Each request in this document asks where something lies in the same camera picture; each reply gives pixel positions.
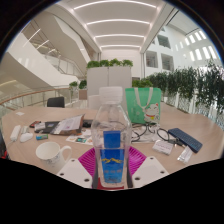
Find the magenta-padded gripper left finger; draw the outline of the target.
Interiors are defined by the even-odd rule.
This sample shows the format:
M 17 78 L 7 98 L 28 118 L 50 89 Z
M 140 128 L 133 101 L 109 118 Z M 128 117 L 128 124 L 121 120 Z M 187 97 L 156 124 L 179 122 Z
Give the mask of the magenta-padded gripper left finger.
M 95 150 L 91 148 L 78 159 L 71 158 L 57 175 L 84 188 L 97 188 Z

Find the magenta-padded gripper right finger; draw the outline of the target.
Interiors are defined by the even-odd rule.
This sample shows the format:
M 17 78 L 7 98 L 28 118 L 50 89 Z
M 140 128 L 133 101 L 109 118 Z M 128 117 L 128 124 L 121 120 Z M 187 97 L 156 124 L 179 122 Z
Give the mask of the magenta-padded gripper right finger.
M 154 157 L 146 157 L 134 147 L 129 149 L 128 177 L 129 188 L 140 188 L 168 175 L 167 170 Z

